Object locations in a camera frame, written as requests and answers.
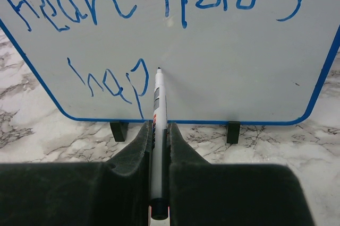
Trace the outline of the blue whiteboard marker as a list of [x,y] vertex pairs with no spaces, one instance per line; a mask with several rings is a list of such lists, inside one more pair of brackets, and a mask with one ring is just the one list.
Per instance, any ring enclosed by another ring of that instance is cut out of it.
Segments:
[[151,217],[154,220],[168,218],[167,198],[167,109],[166,90],[162,69],[157,68],[154,90],[154,114],[152,120],[152,160],[150,182]]

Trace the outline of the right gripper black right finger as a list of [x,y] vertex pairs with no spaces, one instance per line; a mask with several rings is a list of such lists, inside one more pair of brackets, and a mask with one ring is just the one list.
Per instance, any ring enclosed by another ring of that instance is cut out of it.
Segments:
[[212,164],[169,126],[171,225],[314,225],[293,171],[280,164]]

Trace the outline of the blue framed whiteboard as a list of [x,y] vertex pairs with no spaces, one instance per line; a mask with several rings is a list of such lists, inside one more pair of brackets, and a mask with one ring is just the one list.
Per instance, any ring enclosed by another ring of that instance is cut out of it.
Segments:
[[339,48],[339,0],[1,0],[1,29],[77,121],[295,125]]

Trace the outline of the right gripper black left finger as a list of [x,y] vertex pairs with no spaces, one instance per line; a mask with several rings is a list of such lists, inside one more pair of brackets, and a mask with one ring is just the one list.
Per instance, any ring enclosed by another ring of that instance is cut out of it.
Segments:
[[1,165],[1,225],[148,225],[152,124],[104,162]]

